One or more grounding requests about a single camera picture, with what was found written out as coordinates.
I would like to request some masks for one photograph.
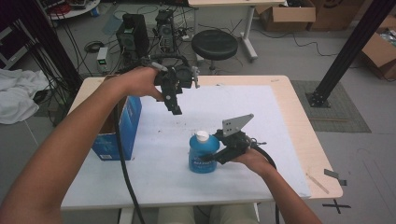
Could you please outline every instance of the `black metal pole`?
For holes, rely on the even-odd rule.
[[[321,80],[313,93],[308,93],[308,101],[312,107],[322,107],[325,104],[335,85],[343,77],[358,53],[363,49],[395,5],[395,0],[373,1],[335,58],[326,76]]]

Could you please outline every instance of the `blue box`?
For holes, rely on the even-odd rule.
[[[128,96],[119,103],[119,125],[122,150],[125,160],[129,161],[134,149],[142,104],[139,97]],[[120,153],[111,113],[92,145],[93,151],[102,161],[119,161]]]

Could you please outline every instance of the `metal bracket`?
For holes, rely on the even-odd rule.
[[[233,133],[241,131],[241,129],[251,120],[254,115],[249,114],[233,119],[224,119],[222,122],[224,137],[230,136]]]
[[[194,77],[195,89],[198,89],[200,88],[200,85],[198,85],[198,76],[200,71],[198,70],[197,66],[192,66],[191,71],[192,71],[192,76]]]
[[[323,100],[323,96],[318,94],[316,91],[312,93],[306,93],[305,94],[306,99],[308,100],[308,103],[311,107],[316,107],[316,108],[330,108],[331,104],[329,103],[328,100]]]

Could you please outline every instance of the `table leg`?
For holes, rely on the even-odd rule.
[[[119,224],[131,224],[134,218],[133,208],[121,208]]]
[[[254,6],[249,7],[247,11],[247,25],[245,28],[245,32],[241,33],[242,36],[242,42],[245,45],[245,48],[247,48],[247,53],[249,54],[249,59],[251,62],[254,60],[258,59],[259,57],[257,56],[256,51],[254,50],[253,46],[250,43],[250,40],[248,39],[248,35],[250,33],[250,27],[251,27],[251,22],[253,21],[253,14],[254,14]]]
[[[198,7],[194,8],[194,35],[198,34],[198,9]],[[195,54],[195,56],[197,58],[197,65],[201,65],[204,62],[204,58],[199,56],[198,54]]]
[[[254,203],[254,210],[256,211],[257,221],[259,221],[259,223],[260,223],[259,207],[257,207],[256,203]]]

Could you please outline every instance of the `hand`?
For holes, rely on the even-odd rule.
[[[154,86],[154,78],[157,74],[158,70],[156,69],[150,67],[137,67],[120,75],[117,77],[117,80],[125,95],[149,95],[158,101],[163,101],[163,95]]]
[[[248,169],[260,176],[265,176],[275,170],[260,152],[252,148],[248,148],[245,154],[235,158],[233,161],[245,164]]]

